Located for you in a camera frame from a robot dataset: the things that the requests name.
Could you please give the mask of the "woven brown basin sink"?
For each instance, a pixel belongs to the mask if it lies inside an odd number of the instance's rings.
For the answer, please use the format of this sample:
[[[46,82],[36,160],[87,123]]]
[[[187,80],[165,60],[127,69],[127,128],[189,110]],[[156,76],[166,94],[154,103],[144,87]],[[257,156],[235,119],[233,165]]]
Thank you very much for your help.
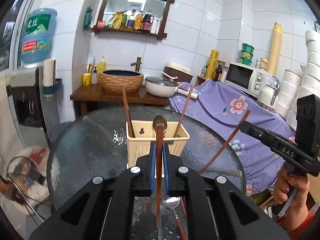
[[[102,89],[120,93],[123,87],[127,92],[140,89],[144,75],[140,72],[128,70],[106,70],[99,74],[99,84]]]

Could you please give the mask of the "round glass table top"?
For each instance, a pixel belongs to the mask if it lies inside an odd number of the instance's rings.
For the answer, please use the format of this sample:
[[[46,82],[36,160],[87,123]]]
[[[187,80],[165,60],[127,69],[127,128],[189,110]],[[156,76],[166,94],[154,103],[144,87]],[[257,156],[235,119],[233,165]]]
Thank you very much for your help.
[[[189,133],[181,157],[194,170],[202,168],[224,140],[214,130],[188,116],[159,107],[131,105],[132,120],[151,121],[161,115],[180,121]],[[114,178],[127,168],[126,117],[121,105],[109,106],[84,115],[57,133],[47,164],[50,198],[60,208],[95,176]],[[132,239],[179,239],[172,211],[161,209],[161,229],[155,226],[155,199],[136,198]]]

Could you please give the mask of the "dark wooden counter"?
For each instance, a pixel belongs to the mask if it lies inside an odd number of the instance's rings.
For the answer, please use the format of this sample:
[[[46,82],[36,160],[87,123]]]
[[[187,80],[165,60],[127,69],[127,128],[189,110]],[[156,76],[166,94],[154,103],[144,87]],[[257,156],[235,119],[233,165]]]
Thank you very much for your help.
[[[127,101],[130,104],[149,106],[169,106],[168,98],[151,95],[142,85],[134,92],[127,92]],[[107,106],[123,103],[122,93],[104,90],[101,85],[81,86],[70,95],[73,101],[76,118]]]

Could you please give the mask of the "cream plastic utensil basket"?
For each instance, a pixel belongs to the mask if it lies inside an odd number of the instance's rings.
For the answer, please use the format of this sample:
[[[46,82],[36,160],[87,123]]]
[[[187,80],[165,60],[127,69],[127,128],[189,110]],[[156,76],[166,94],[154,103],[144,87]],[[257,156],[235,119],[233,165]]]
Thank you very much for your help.
[[[177,125],[177,121],[167,122],[164,141],[168,143],[171,155],[180,156],[190,135],[183,125],[180,125],[177,137],[174,138]],[[139,157],[148,155],[151,142],[156,142],[156,133],[153,129],[152,121],[132,120],[132,126],[135,137],[129,136],[129,128],[126,122],[127,168],[135,166]]]

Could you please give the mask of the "yellow roll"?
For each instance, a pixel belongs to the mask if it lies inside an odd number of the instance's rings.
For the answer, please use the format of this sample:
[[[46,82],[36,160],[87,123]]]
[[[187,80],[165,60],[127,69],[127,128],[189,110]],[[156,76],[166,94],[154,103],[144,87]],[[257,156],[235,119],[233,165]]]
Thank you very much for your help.
[[[217,68],[218,58],[219,58],[219,51],[211,50],[209,63],[206,71],[207,79],[213,79],[214,74],[216,72],[216,68]]]

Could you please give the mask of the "wooden framed mirror shelf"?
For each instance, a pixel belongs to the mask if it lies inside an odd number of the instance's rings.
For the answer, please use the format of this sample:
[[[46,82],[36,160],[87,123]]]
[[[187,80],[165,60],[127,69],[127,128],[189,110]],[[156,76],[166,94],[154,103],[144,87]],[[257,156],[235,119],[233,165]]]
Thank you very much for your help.
[[[175,0],[103,0],[92,29],[95,33],[137,33],[162,40],[167,37],[165,25],[174,3]]]

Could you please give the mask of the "blue water jug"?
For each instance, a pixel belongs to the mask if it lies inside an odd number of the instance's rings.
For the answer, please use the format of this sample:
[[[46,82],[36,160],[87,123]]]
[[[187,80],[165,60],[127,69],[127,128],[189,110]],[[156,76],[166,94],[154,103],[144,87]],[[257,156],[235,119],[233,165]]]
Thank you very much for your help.
[[[29,14],[21,42],[23,64],[43,62],[49,58],[56,17],[57,11],[50,8],[37,9]]]

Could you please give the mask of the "yellow soap bottle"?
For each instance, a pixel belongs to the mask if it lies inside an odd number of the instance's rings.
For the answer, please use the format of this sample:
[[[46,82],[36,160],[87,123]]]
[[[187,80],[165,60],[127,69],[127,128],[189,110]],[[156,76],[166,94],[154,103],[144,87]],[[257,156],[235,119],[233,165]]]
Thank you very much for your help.
[[[97,64],[97,73],[101,74],[106,70],[106,61],[104,56],[102,56],[101,60]]]

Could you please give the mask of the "white water dispenser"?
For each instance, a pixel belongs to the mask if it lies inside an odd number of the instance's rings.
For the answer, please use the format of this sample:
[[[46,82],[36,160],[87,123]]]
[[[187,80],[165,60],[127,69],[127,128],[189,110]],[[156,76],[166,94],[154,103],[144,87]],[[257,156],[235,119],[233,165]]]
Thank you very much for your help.
[[[17,129],[25,147],[51,147],[41,101],[42,68],[20,68],[10,76]]]

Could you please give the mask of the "white kettle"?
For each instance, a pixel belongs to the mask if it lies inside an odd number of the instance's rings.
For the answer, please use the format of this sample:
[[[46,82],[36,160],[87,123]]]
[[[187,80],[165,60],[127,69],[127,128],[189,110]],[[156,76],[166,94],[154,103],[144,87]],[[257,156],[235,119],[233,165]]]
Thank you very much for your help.
[[[275,76],[268,77],[265,86],[259,94],[257,104],[264,109],[274,111],[280,89],[281,83],[279,79]]]

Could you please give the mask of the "white microwave oven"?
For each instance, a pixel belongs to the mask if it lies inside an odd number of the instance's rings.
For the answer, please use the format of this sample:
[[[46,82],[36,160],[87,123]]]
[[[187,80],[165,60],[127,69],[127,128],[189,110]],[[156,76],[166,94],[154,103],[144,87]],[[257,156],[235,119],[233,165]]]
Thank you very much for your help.
[[[224,83],[257,99],[263,88],[274,81],[275,79],[263,69],[230,62]]]

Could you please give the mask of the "wooden handled spoon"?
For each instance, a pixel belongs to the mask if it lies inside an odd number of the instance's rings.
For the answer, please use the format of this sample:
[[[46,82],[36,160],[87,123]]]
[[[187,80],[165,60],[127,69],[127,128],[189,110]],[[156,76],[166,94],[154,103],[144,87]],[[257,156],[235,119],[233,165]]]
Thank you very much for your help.
[[[155,116],[152,125],[156,133],[156,227],[159,229],[161,220],[162,152],[164,133],[167,129],[167,121],[163,116],[157,115]]]

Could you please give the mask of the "purple floral cloth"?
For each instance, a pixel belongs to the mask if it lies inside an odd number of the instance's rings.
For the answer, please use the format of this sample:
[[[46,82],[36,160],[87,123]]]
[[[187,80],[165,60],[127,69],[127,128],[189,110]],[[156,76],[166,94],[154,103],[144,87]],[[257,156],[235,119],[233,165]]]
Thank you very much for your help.
[[[294,130],[282,116],[260,107],[255,100],[233,86],[206,80],[193,91],[199,97],[189,101],[186,115],[210,127],[223,139],[231,135],[247,110],[251,111],[247,121],[287,139],[295,137]],[[242,132],[238,132],[229,145],[244,168],[248,196],[274,187],[283,158]]]

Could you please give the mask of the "brown rice cooker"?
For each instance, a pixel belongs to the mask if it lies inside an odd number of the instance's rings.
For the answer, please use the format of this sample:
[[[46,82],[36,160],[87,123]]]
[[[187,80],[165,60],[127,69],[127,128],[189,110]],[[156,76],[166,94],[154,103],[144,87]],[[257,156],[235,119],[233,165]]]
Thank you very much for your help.
[[[163,72],[171,77],[177,77],[177,82],[191,83],[193,78],[191,69],[175,62],[167,62]]]

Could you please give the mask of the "white paper cup stack holder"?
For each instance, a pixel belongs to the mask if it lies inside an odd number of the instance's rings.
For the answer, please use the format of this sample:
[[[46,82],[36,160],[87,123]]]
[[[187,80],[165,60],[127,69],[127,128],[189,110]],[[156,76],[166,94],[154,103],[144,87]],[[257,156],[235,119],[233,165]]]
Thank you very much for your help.
[[[56,60],[47,59],[43,64],[43,93],[51,97],[62,88],[62,79],[56,78]]]

